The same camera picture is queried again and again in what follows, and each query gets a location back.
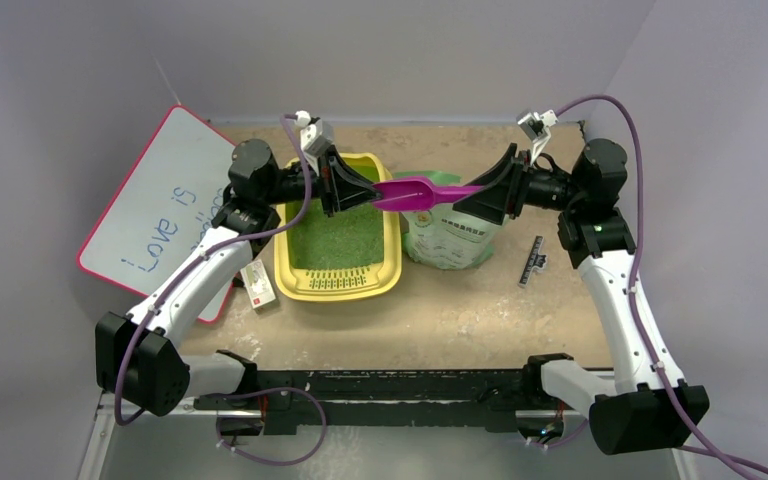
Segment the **magenta plastic litter scoop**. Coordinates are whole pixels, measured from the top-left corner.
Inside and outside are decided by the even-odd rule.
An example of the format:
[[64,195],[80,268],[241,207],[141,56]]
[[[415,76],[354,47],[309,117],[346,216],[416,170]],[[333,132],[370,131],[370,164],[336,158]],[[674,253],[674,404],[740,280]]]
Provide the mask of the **magenta plastic litter scoop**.
[[385,212],[418,212],[431,210],[439,204],[457,203],[479,192],[482,186],[435,185],[423,176],[408,176],[379,182],[373,187],[380,198],[372,206]]

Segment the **green cat litter bag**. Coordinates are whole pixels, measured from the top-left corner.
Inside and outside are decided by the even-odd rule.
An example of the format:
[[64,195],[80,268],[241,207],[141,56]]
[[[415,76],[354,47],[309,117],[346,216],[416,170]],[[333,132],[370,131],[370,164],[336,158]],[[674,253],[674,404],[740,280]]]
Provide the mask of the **green cat litter bag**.
[[[408,176],[427,177],[440,186],[462,185],[459,176],[441,171],[400,172],[394,179]],[[492,240],[502,226],[456,212],[453,204],[399,212],[407,225],[402,249],[413,261],[441,270],[462,270],[476,267],[492,256]]]

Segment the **yellow litter box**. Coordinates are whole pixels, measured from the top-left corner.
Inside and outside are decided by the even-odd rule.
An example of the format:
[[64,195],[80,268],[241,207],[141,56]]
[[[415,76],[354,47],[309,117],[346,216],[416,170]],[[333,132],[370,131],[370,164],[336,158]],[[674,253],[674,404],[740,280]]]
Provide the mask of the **yellow litter box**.
[[378,296],[402,275],[400,215],[370,205],[328,217],[313,200],[296,226],[274,237],[273,247],[276,285],[297,301]]

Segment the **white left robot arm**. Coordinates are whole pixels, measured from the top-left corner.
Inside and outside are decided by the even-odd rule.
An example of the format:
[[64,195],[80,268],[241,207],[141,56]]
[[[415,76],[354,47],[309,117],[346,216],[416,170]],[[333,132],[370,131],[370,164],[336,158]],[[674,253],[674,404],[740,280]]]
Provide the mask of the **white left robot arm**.
[[184,359],[181,341],[207,304],[274,235],[299,223],[313,199],[327,215],[372,203],[381,192],[350,168],[333,145],[311,166],[305,153],[282,168],[261,139],[232,152],[223,204],[200,244],[154,293],[125,315],[107,313],[95,328],[98,385],[114,396],[125,426],[124,402],[138,413],[163,416],[188,397],[222,398],[244,409],[257,399],[257,366],[228,351]]

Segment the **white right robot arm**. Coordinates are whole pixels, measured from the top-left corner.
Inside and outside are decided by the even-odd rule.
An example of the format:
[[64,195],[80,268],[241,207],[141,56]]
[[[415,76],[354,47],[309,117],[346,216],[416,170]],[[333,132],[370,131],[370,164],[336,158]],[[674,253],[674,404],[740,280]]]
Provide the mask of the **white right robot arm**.
[[558,399],[584,415],[599,450],[617,455],[682,446],[710,407],[670,356],[639,277],[636,245],[616,203],[628,178],[627,154],[603,138],[585,144],[571,171],[543,168],[510,144],[470,181],[476,193],[454,204],[496,224],[526,206],[556,210],[558,238],[586,284],[604,331],[614,376],[605,380],[567,354],[533,355],[521,392],[536,407]]

